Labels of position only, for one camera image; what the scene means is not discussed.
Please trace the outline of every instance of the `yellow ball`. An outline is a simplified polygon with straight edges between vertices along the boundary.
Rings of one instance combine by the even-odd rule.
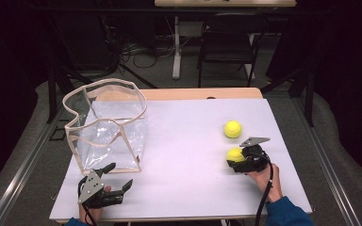
[[[224,133],[230,138],[237,138],[242,133],[242,126],[237,121],[229,121],[224,126]]]
[[[232,148],[227,153],[227,160],[234,162],[242,162],[245,160],[245,157],[242,155],[241,148]]]

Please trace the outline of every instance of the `cable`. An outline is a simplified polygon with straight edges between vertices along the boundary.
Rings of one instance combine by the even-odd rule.
[[[120,36],[121,36],[122,41],[117,43],[118,45],[121,45],[121,47],[119,48],[120,51],[118,52],[120,66],[124,65],[124,63],[127,62],[130,59],[130,57],[133,57],[132,62],[133,62],[135,67],[143,68],[143,69],[151,68],[151,67],[156,65],[158,57],[169,57],[169,56],[171,56],[173,54],[173,51],[175,49],[174,33],[173,33],[173,30],[172,30],[172,27],[170,26],[168,18],[167,17],[164,17],[164,18],[165,18],[167,26],[169,27],[169,30],[171,32],[172,42],[169,43],[169,45],[166,48],[156,48],[155,50],[152,50],[152,49],[149,49],[149,48],[144,48],[143,46],[140,47],[140,45],[138,44],[137,41],[130,43],[129,42],[130,40],[131,41],[135,41],[135,40],[132,37],[129,37],[129,36],[125,35],[125,34],[121,34]],[[188,41],[189,41],[189,39],[187,39],[184,43],[182,43],[180,45],[180,47],[184,46]],[[164,50],[164,52],[158,54],[157,50]],[[137,54],[133,55],[132,52],[136,52],[136,51],[143,51],[143,53],[137,53]],[[140,56],[142,54],[145,54],[145,55],[148,55],[148,56],[152,55],[152,57],[154,58],[154,61],[150,65],[147,65],[147,66],[138,65],[138,63],[137,63],[138,56]]]
[[[126,71],[128,71],[129,73],[131,73],[132,75],[134,75],[136,78],[138,78],[141,82],[143,82],[144,84],[146,84],[148,87],[152,88],[152,89],[157,89],[157,86],[153,85],[152,83],[150,83],[149,81],[147,81],[146,79],[144,79],[143,77],[139,76],[137,73],[134,73],[131,69],[129,69],[127,66],[123,65],[123,64],[119,64],[120,67],[122,67],[123,69],[125,69]]]
[[[95,219],[93,219],[93,216],[92,216],[92,214],[90,213],[90,209],[87,208],[87,206],[86,206],[85,204],[81,204],[81,205],[82,205],[82,207],[84,208],[85,212],[87,213],[87,214],[85,215],[85,217],[84,217],[85,222],[87,222],[87,216],[88,216],[88,217],[90,217],[90,221],[92,222],[92,224],[89,224],[88,222],[87,222],[87,223],[88,223],[89,225],[96,226]]]
[[[274,175],[274,171],[272,168],[272,162],[264,151],[263,151],[263,153],[264,154],[251,153],[252,155],[256,155],[256,156],[266,159],[267,163],[270,166],[270,180],[267,183],[266,189],[264,190],[264,193],[263,193],[263,197],[261,198],[261,201],[260,201],[260,205],[258,205],[258,208],[257,208],[257,212],[256,212],[256,216],[255,216],[255,226],[260,225],[261,211],[263,210],[264,203],[266,202],[266,199],[269,196],[270,189],[272,189],[272,178]]]

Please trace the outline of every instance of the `black cable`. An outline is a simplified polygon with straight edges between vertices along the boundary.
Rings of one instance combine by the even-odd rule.
[[[92,214],[90,213],[90,209],[87,208],[87,206],[85,204],[81,204],[81,205],[84,208],[85,212],[87,213],[87,215],[84,218],[85,222],[88,223],[88,221],[87,221],[87,216],[88,216],[88,217],[90,217],[90,221],[92,222],[92,224],[89,224],[89,223],[88,224],[92,225],[92,226],[96,226],[95,219],[93,218]]]
[[[272,162],[264,151],[263,151],[263,153],[264,154],[251,153],[252,155],[256,155],[256,156],[266,159],[267,163],[270,166],[270,180],[267,183],[266,189],[264,190],[264,193],[263,193],[263,197],[261,198],[261,201],[260,201],[260,205],[258,205],[258,208],[257,208],[257,212],[256,212],[256,216],[255,216],[255,226],[259,226],[259,224],[260,224],[261,211],[263,210],[264,203],[266,202],[266,199],[269,196],[270,189],[272,189],[272,177],[274,175],[274,170],[272,168]]]
[[[147,81],[146,79],[144,79],[143,77],[139,76],[137,73],[134,73],[131,69],[129,69],[127,66],[123,65],[123,64],[119,64],[120,67],[122,67],[123,69],[125,69],[126,71],[128,71],[129,73],[131,73],[132,75],[134,75],[136,78],[138,78],[141,82],[143,82],[144,84],[146,84],[148,87],[153,88],[153,89],[157,89],[157,86],[153,85],[152,83],[150,83],[149,81]]]
[[[140,65],[137,65],[136,58],[137,58],[137,56],[141,56],[142,54],[145,54],[146,56],[149,56],[149,54],[151,54],[151,57],[154,59],[154,62],[153,62],[152,64],[148,65],[148,66],[140,66]],[[149,50],[146,50],[145,53],[134,54],[134,57],[133,57],[133,59],[132,59],[132,62],[133,62],[133,64],[134,64],[134,66],[137,67],[137,68],[141,68],[141,69],[152,68],[152,67],[155,66],[156,63],[157,63],[157,55],[156,55],[156,53],[152,53],[152,52],[150,52]]]
[[[162,38],[163,41],[166,41],[168,37],[169,36],[163,36],[161,38]],[[162,48],[162,49],[165,49],[165,51],[163,51],[163,53],[161,53],[161,54],[158,54],[158,56],[159,57],[167,57],[167,52],[169,52],[170,49],[172,49],[172,51],[174,49],[174,39],[171,39],[171,41],[169,41],[169,44],[167,45],[167,47]]]

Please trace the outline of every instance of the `transparent plastic bag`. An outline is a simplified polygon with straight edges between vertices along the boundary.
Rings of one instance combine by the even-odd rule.
[[[83,174],[116,163],[113,172],[141,171],[146,136],[146,99],[134,83],[104,79],[63,98],[74,115],[67,140]]]

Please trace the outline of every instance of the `person's hand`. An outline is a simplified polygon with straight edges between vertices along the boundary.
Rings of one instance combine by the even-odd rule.
[[[109,192],[111,190],[111,186],[105,186],[104,190],[106,192]],[[93,220],[95,222],[97,222],[101,216],[102,216],[102,211],[103,208],[99,208],[99,209],[90,209],[90,214],[93,217]],[[85,212],[84,208],[82,207],[82,205],[79,205],[79,213],[80,213],[80,221],[83,223],[88,223],[89,225],[92,225],[92,220],[90,219],[90,217],[87,215],[87,213]]]
[[[272,176],[272,188],[268,196],[269,202],[276,202],[283,197],[280,183],[280,169],[272,164],[273,176]],[[252,171],[245,173],[246,175],[251,176],[261,192],[264,192],[267,187],[267,183],[270,180],[270,166],[268,165],[265,169],[260,172]]]

